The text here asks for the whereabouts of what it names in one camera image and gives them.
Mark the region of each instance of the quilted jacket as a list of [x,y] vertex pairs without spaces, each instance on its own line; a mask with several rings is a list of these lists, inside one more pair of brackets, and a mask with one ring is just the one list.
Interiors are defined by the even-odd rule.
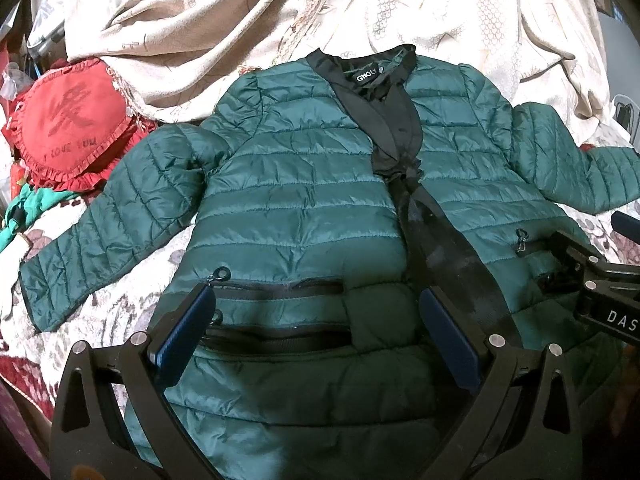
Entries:
[[[238,480],[410,478],[460,409],[457,389],[403,279],[372,141],[317,65],[352,84],[372,61],[382,79],[413,56],[399,84],[422,127],[421,182],[495,277],[524,347],[565,350],[587,431],[609,409],[620,343],[574,319],[575,296],[540,291],[536,278],[559,264],[545,250],[518,257],[516,229],[588,243],[554,202],[596,214],[640,197],[636,153],[582,152],[551,107],[512,108],[478,70],[410,45],[314,56],[242,76],[199,126],[165,125],[135,146],[78,224],[23,265],[34,323],[55,330],[197,214],[151,325],[227,266],[236,288],[218,301],[220,330],[331,335],[312,351],[198,347],[166,397],[200,449]],[[156,460],[131,409],[126,423]]]

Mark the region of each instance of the jacket sleeve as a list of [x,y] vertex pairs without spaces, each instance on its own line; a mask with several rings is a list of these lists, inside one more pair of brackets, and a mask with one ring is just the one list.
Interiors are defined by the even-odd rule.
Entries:
[[575,142],[549,105],[511,108],[478,70],[461,67],[481,127],[508,165],[553,202],[599,214],[640,198],[640,157],[632,148],[592,148]]
[[255,133],[261,106],[256,76],[243,76],[200,126],[165,125],[134,146],[78,223],[22,266],[34,325],[55,330],[90,294],[186,228],[207,174]]

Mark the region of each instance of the ruffled trim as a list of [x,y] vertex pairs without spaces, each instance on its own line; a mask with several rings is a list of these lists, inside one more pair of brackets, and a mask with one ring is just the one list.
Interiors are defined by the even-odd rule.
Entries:
[[65,181],[53,180],[47,178],[46,175],[38,174],[31,171],[29,182],[35,186],[35,189],[40,187],[48,187],[53,191],[75,191],[76,193],[82,193],[95,189],[101,183],[105,182],[111,174],[111,171],[122,160],[122,157],[140,140],[144,139],[149,133],[155,130],[158,125],[148,119],[140,119],[136,121],[135,118],[130,120],[128,124],[129,132],[122,135],[123,139],[126,138],[126,143],[123,147],[120,147],[118,151],[108,160],[106,165],[102,167],[101,164],[97,164],[98,168],[95,171],[91,171],[92,168],[88,168],[88,171],[76,175]]
[[[9,126],[9,131],[12,133],[12,139],[14,140],[15,147],[20,151],[20,155],[24,159],[25,163],[34,173],[37,173],[40,179],[43,182],[67,182],[71,179],[79,176],[83,171],[85,171],[93,162],[95,162],[107,149],[110,147],[119,137],[121,137],[124,132],[130,127],[131,122],[134,120],[133,118],[127,117],[123,114],[124,118],[122,122],[116,127],[111,135],[109,135],[103,142],[100,143],[89,153],[83,160],[80,162],[75,168],[72,170],[57,170],[50,166],[45,166],[38,160],[35,160],[30,153],[30,150],[24,143],[24,139],[22,138],[22,125],[20,124],[20,118],[24,114],[28,114],[28,106],[30,101],[34,98],[34,95],[37,94],[35,90],[40,87],[43,83],[51,81],[57,77],[65,75],[70,72],[80,72],[87,70],[97,64],[103,64],[105,67],[105,63],[100,59],[87,59],[81,61],[77,64],[67,66],[64,68],[59,68],[57,70],[52,70],[47,72],[42,78],[38,79],[31,90],[24,94],[21,98],[20,102],[17,104],[15,109],[15,114],[13,116],[13,120],[11,121],[11,125]],[[113,90],[114,94],[118,95],[118,97],[123,98],[119,92],[115,89]]]

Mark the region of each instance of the orange object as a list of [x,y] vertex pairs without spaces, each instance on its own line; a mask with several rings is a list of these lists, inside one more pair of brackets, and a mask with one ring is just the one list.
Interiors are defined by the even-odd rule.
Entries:
[[25,172],[26,170],[19,162],[14,162],[11,165],[11,200],[20,194],[20,190],[26,182]]

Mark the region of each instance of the jacket's right sleeve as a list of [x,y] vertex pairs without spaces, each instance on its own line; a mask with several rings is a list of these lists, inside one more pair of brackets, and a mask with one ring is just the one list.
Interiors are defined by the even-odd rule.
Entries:
[[34,325],[55,330],[90,294],[187,227],[207,173],[255,133],[261,115],[257,79],[247,75],[200,127],[165,125],[133,147],[78,223],[22,266],[20,286]]

